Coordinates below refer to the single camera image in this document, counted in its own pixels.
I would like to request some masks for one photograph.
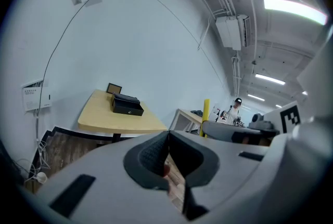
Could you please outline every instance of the person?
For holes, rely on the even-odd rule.
[[[234,120],[239,118],[239,107],[241,106],[241,102],[241,98],[236,98],[235,104],[233,106],[230,106],[230,109],[228,111],[222,111],[220,119],[217,122],[233,125]]]

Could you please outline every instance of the small framed sign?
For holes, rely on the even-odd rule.
[[[106,90],[106,93],[109,93],[109,94],[112,94],[112,93],[120,94],[121,88],[122,87],[119,86],[119,85],[115,85],[115,84],[109,83],[108,89]]]

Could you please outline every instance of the ceiling light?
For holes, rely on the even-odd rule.
[[[265,99],[263,99],[263,98],[260,98],[260,97],[255,97],[255,96],[253,96],[253,95],[250,95],[250,94],[248,94],[248,96],[249,96],[249,97],[253,97],[253,98],[257,98],[257,99],[259,99],[259,100],[261,100],[261,101],[265,101]]]
[[[268,76],[265,76],[265,75],[261,75],[261,74],[256,74],[255,76],[257,78],[265,79],[265,80],[268,80],[268,81],[271,81],[271,82],[274,82],[274,83],[277,83],[277,84],[280,84],[280,85],[284,85],[286,83],[284,81],[280,81],[280,80],[277,80],[277,79],[274,79],[274,78],[271,78],[271,77],[268,77]]]
[[[315,22],[325,25],[327,22],[326,14],[307,5],[286,0],[264,0],[265,9],[281,10],[297,14]]]

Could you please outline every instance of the yellow pole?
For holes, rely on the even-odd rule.
[[[209,103],[210,103],[210,99],[205,99],[204,103],[203,103],[202,123],[201,123],[201,128],[200,128],[200,136],[202,136],[202,137],[203,137],[203,131],[202,131],[203,122],[208,121],[208,118],[209,118]]]

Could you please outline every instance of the wooden table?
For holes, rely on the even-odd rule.
[[[95,90],[81,112],[78,126],[82,130],[113,134],[112,142],[118,142],[121,134],[152,134],[167,127],[140,102],[142,116],[114,113],[111,110],[112,94]]]
[[[173,121],[171,123],[170,130],[182,130],[191,132],[195,125],[198,125],[200,127],[201,123],[202,117],[193,114],[189,110],[177,109],[175,117],[173,118]]]

